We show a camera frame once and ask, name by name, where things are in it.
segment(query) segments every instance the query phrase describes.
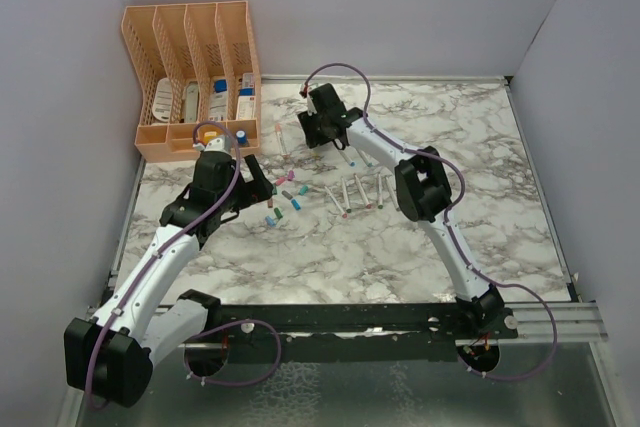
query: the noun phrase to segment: marble countertop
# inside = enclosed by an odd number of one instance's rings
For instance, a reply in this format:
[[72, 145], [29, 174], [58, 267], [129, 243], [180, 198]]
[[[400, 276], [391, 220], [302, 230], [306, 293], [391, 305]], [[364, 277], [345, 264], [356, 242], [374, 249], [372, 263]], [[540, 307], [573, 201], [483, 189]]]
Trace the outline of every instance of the marble countertop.
[[[347, 105], [362, 106], [365, 89], [336, 84]], [[370, 115], [379, 127], [419, 146], [432, 145], [460, 167], [467, 195], [456, 216], [485, 272], [501, 282], [519, 282], [545, 300], [570, 300], [549, 225], [538, 196], [506, 91], [499, 84], [372, 84]], [[363, 180], [371, 199], [378, 172], [353, 149], [350, 167], [332, 146], [312, 153], [296, 112], [305, 109], [299, 83], [262, 88], [263, 154], [258, 160], [271, 181], [295, 171], [281, 186], [297, 193], [295, 211], [281, 194], [274, 206], [284, 218], [269, 227], [266, 202], [221, 227], [200, 255], [179, 274], [163, 303], [188, 289], [225, 303], [366, 303], [452, 301], [451, 282], [435, 248], [415, 223], [397, 212], [385, 190], [384, 208], [367, 210], [353, 185]], [[280, 155], [274, 125], [280, 122], [291, 158]], [[147, 164], [120, 265], [117, 286], [133, 270], [159, 226], [163, 207], [191, 180], [193, 162]], [[341, 178], [350, 183], [353, 212], [343, 219], [324, 187], [342, 200]], [[449, 180], [454, 193], [458, 181]], [[507, 301], [532, 300], [518, 289]]]

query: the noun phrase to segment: purple cable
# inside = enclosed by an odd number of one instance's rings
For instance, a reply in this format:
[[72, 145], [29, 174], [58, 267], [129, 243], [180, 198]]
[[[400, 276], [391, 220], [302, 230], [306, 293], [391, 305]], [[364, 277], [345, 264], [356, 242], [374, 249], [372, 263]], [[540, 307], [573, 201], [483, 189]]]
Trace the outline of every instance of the purple cable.
[[524, 286], [522, 284], [503, 284], [503, 283], [500, 283], [500, 282], [496, 282], [495, 280], [491, 279], [490, 277], [487, 277], [485, 274], [483, 274], [478, 269], [476, 269], [472, 265], [472, 263], [469, 261], [467, 256], [465, 255], [464, 251], [462, 250], [462, 247], [460, 246], [460, 243], [458, 242], [458, 239], [456, 238], [455, 232], [454, 232], [454, 230], [451, 227], [451, 224], [449, 222], [449, 212], [456, 205], [458, 205], [460, 203], [460, 201], [462, 201], [462, 198], [464, 197], [464, 194], [466, 192], [466, 184], [465, 184], [465, 181], [464, 181], [464, 176], [462, 175], [462, 172], [460, 171], [460, 169], [458, 169], [458, 167], [456, 167], [449, 160], [444, 159], [444, 158], [442, 158], [440, 156], [429, 154], [427, 152], [421, 152], [421, 151], [418, 151], [418, 150], [405, 149], [402, 145], [400, 145], [397, 142], [395, 142], [393, 139], [391, 139], [390, 137], [385, 135], [383, 132], [380, 132], [376, 128], [376, 126], [373, 125], [371, 123], [371, 121], [369, 121], [369, 114], [368, 114], [367, 110], [369, 109], [369, 102], [371, 101], [371, 83], [369, 82], [369, 79], [367, 78], [367, 76], [360, 69], [358, 69], [358, 68], [356, 68], [356, 67], [354, 67], [352, 65], [342, 63], [342, 62], [334, 62], [334, 63], [331, 63], [331, 64], [325, 64], [325, 65], [323, 65], [321, 67], [318, 67], [316, 70], [314, 70], [309, 75], [309, 77], [307, 77], [307, 80], [305, 81], [305, 89], [308, 88], [309, 82], [311, 81], [311, 79], [318, 72], [320, 72], [320, 71], [322, 71], [324, 69], [327, 69], [329, 67], [346, 67], [347, 69], [351, 69], [354, 72], [356, 72], [357, 74], [359, 74], [360, 77], [362, 77], [362, 80], [364, 80], [364, 83], [367, 86], [367, 98], [365, 99], [364, 106], [362, 108], [362, 120], [364, 121], [365, 125], [371, 129], [372, 132], [374, 132], [376, 135], [378, 135], [378, 137], [380, 137], [381, 139], [386, 141], [388, 144], [391, 144], [396, 149], [400, 149], [402, 152], [408, 152], [408, 153], [414, 154], [414, 155], [421, 155], [422, 157], [427, 157], [428, 159], [432, 159], [432, 160], [436, 160], [438, 162], [442, 162], [443, 164], [448, 166], [451, 170], [453, 170], [455, 172], [455, 174], [458, 176], [458, 179], [460, 179], [460, 193], [458, 194], [458, 197], [456, 197], [455, 200], [453, 202], [451, 202], [451, 205], [449, 205], [444, 210], [443, 217], [444, 217], [444, 221], [445, 221], [445, 226], [447, 227], [447, 231], [449, 232], [449, 235], [451, 236], [451, 240], [453, 241], [453, 245], [455, 246], [456, 250], [458, 251], [458, 254], [460, 254], [460, 258], [465, 263], [467, 268], [469, 268], [471, 270], [471, 272], [476, 274], [481, 279], [485, 280], [486, 282], [489, 282], [490, 284], [495, 285], [496, 287], [499, 287], [499, 288], [502, 288], [502, 289], [517, 288], [517, 289], [524, 290], [525, 292], [531, 294], [533, 297], [535, 297], [535, 299], [538, 302], [540, 302], [540, 304], [542, 304], [544, 309], [547, 311], [547, 314], [549, 315], [549, 320], [551, 321], [551, 328], [553, 330], [553, 342], [551, 344], [551, 351], [549, 352], [549, 355], [547, 356], [547, 358], [545, 360], [543, 360], [537, 367], [535, 367], [534, 369], [530, 370], [529, 372], [526, 372], [526, 373], [520, 374], [520, 375], [514, 375], [514, 376], [488, 374], [488, 373], [485, 373], [485, 372], [479, 372], [477, 370], [472, 369], [461, 358], [459, 358], [459, 360], [463, 364], [465, 364], [467, 366], [467, 368], [471, 372], [473, 372], [474, 374], [486, 377], [486, 378], [491, 379], [491, 380], [519, 381], [519, 380], [528, 379], [528, 378], [533, 377], [534, 375], [540, 373], [542, 370], [544, 370], [545, 368], [547, 368], [549, 366], [549, 364], [553, 360], [553, 357], [556, 354], [556, 350], [558, 349], [558, 326], [556, 325], [556, 319], [553, 316], [553, 312], [551, 311], [551, 308], [549, 307], [549, 304], [547, 304], [542, 297], [540, 297], [537, 293], [535, 293], [529, 287], [526, 287], [526, 286]]
[[240, 382], [232, 382], [232, 381], [226, 381], [226, 380], [215, 380], [215, 379], [210, 379], [208, 377], [199, 377], [199, 376], [195, 375], [193, 372], [191, 372], [191, 367], [189, 367], [189, 363], [187, 362], [187, 354], [185, 352], [184, 365], [185, 365], [185, 367], [187, 369], [187, 372], [189, 372], [189, 375], [191, 375], [192, 377], [194, 377], [194, 378], [196, 378], [196, 379], [198, 379], [200, 381], [204, 380], [204, 382], [207, 383], [207, 384], [221, 385], [223, 387], [248, 387], [250, 385], [259, 384], [263, 380], [266, 380], [269, 377], [271, 377], [273, 375], [273, 373], [278, 369], [278, 366], [280, 365], [280, 358], [282, 357], [282, 343], [280, 342], [280, 336], [278, 335], [278, 332], [276, 331], [276, 329], [273, 328], [273, 326], [271, 324], [268, 324], [268, 323], [266, 323], [266, 322], [264, 322], [262, 320], [255, 320], [255, 319], [235, 320], [233, 322], [229, 322], [228, 324], [220, 325], [220, 326], [218, 326], [218, 327], [216, 327], [214, 329], [207, 330], [205, 332], [201, 332], [198, 335], [194, 335], [189, 340], [201, 339], [202, 337], [206, 337], [207, 335], [215, 334], [215, 333], [220, 332], [222, 330], [226, 330], [226, 329], [229, 329], [231, 327], [235, 327], [237, 325], [248, 324], [248, 323], [262, 325], [263, 327], [266, 327], [269, 330], [269, 332], [271, 332], [273, 337], [276, 339], [276, 359], [273, 361], [273, 364], [271, 364], [271, 367], [269, 368], [269, 370], [266, 373], [262, 374], [260, 377], [256, 377], [255, 379], [244, 380], [244, 381], [240, 381]]
[[[231, 139], [231, 142], [233, 143], [233, 146], [235, 148], [235, 153], [236, 153], [236, 169], [235, 169], [235, 172], [233, 173], [233, 177], [231, 178], [231, 182], [229, 183], [229, 187], [227, 187], [227, 190], [225, 190], [224, 194], [222, 194], [220, 196], [220, 198], [218, 199], [218, 201], [215, 204], [213, 204], [213, 206], [211, 206], [206, 212], [204, 212], [200, 217], [196, 218], [189, 225], [187, 225], [186, 227], [182, 228], [179, 232], [177, 232], [175, 235], [173, 235], [164, 244], [162, 244], [160, 247], [158, 247], [158, 250], [153, 255], [151, 255], [151, 257], [149, 258], [147, 263], [144, 264], [142, 269], [140, 269], [140, 272], [138, 272], [138, 275], [136, 275], [136, 278], [133, 280], [133, 282], [131, 283], [131, 285], [127, 289], [127, 291], [122, 295], [122, 298], [118, 302], [118, 305], [116, 305], [115, 309], [123, 309], [124, 308], [124, 306], [129, 301], [129, 298], [135, 292], [135, 290], [138, 287], [138, 285], [140, 285], [140, 282], [142, 282], [142, 279], [144, 278], [144, 276], [147, 274], [147, 272], [149, 272], [149, 270], [151, 269], [151, 267], [153, 266], [155, 261], [158, 260], [161, 257], [162, 253], [165, 250], [167, 250], [169, 247], [171, 247], [171, 245], [176, 240], [178, 240], [184, 234], [186, 234], [191, 229], [196, 227], [203, 220], [205, 220], [207, 217], [209, 217], [218, 207], [220, 207], [220, 205], [222, 205], [222, 203], [225, 200], [227, 200], [229, 195], [231, 195], [231, 191], [233, 190], [233, 188], [236, 185], [236, 182], [238, 181], [238, 177], [240, 176], [240, 159], [242, 158], [242, 156], [240, 155], [240, 146], [238, 145], [238, 141], [236, 140], [235, 136], [224, 125], [219, 124], [218, 122], [213, 122], [211, 120], [207, 120], [205, 122], [200, 122], [193, 129], [193, 143], [194, 144], [199, 142], [198, 139], [197, 139], [198, 129], [200, 127], [202, 127], [203, 125], [214, 125], [214, 126], [218, 127], [219, 129], [222, 130], [222, 132], [224, 132]], [[117, 317], [118, 316], [116, 314], [114, 314], [114, 313], [112, 313], [109, 316], [109, 318], [105, 322], [104, 326], [100, 330], [100, 333], [98, 334], [98, 338], [96, 339], [96, 343], [93, 346], [93, 350], [91, 351], [91, 357], [89, 358], [89, 365], [87, 366], [87, 377], [86, 377], [85, 384], [84, 384], [84, 391], [85, 391], [85, 394], [86, 394], [86, 397], [87, 397], [87, 402], [89, 404], [89, 408], [91, 408], [92, 410], [103, 409], [109, 403], [109, 401], [107, 400], [102, 405], [95, 405], [93, 403], [93, 398], [91, 397], [91, 394], [92, 394], [92, 390], [93, 390], [93, 374], [94, 374], [94, 371], [95, 371], [95, 368], [96, 368], [96, 362], [98, 360], [98, 353], [100, 352], [100, 347], [102, 346], [102, 343], [104, 342], [104, 338], [107, 336], [107, 332], [109, 332], [109, 329], [111, 328], [113, 323], [116, 321]]]

